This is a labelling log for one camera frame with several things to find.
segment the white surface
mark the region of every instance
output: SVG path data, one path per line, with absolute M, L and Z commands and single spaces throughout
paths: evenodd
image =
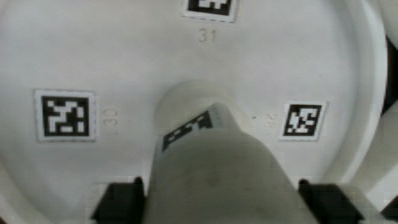
M 142 223 L 317 223 L 270 151 L 240 131 L 205 130 L 167 149 Z
M 295 184 L 301 178 L 322 179 L 350 126 L 350 138 L 357 130 L 366 133 L 350 150 L 366 151 L 386 76 L 384 33 L 368 1 L 245 1 L 235 24 L 185 18 L 180 10 L 180 0 L 13 0 L 4 10 L 0 158 L 55 223 L 91 215 L 102 183 L 137 175 L 148 183 L 155 110 L 183 81 L 226 86 L 254 120 L 247 132 Z M 203 29 L 217 30 L 213 42 L 201 42 Z M 38 142 L 34 89 L 96 92 L 96 143 Z M 301 144 L 277 139 L 292 100 L 329 102 L 320 140 Z
M 363 163 L 375 135 L 386 93 L 388 51 L 379 5 L 370 1 L 347 1 L 357 31 L 359 76 L 357 97 L 350 128 L 325 182 L 349 183 Z
M 379 0 L 386 33 L 398 48 L 398 0 Z

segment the black and white square marker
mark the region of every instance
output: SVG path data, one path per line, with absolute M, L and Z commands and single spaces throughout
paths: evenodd
M 94 93 L 36 90 L 34 98 L 39 141 L 94 141 Z
M 325 102 L 292 101 L 285 107 L 281 140 L 315 141 L 327 110 Z
M 238 0 L 183 0 L 183 16 L 219 22 L 235 22 Z

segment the printed number 31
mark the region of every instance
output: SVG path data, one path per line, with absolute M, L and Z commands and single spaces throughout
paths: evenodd
M 210 30 L 210 29 L 203 28 L 199 30 L 199 32 L 201 32 L 199 42 L 201 43 L 213 42 L 215 41 L 215 30 Z

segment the white plastic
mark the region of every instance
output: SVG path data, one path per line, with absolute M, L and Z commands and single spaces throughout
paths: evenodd
M 167 149 L 148 196 L 144 224 L 317 223 L 267 147 L 228 129 Z
M 55 223 L 87 221 L 100 184 L 135 176 L 148 183 L 157 105 L 190 80 L 224 87 L 253 119 L 245 131 L 267 144 L 292 183 L 322 180 L 334 158 L 327 180 L 350 179 L 386 81 L 384 30 L 368 0 L 240 1 L 231 24 L 183 17 L 180 0 L 13 0 L 6 6 L 0 158 Z M 96 92 L 96 142 L 38 142 L 34 89 Z M 279 141 L 292 100 L 329 102 L 313 142 Z

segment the white curved panel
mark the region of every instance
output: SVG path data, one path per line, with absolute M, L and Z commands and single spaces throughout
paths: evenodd
M 87 218 L 102 184 L 137 175 L 148 180 L 155 109 L 183 81 L 203 79 L 228 89 L 254 121 L 245 131 L 269 146 L 290 181 L 322 179 L 363 87 L 386 75 L 381 41 L 357 38 L 357 33 L 382 36 L 375 9 L 352 2 L 347 7 L 343 0 L 242 1 L 235 23 L 219 23 L 182 16 L 180 0 L 11 1 L 0 18 L 0 156 L 55 223 Z M 38 142 L 34 89 L 96 93 L 96 142 Z M 373 115 L 375 91 L 363 108 Z M 288 101 L 329 103 L 318 141 L 279 140 Z

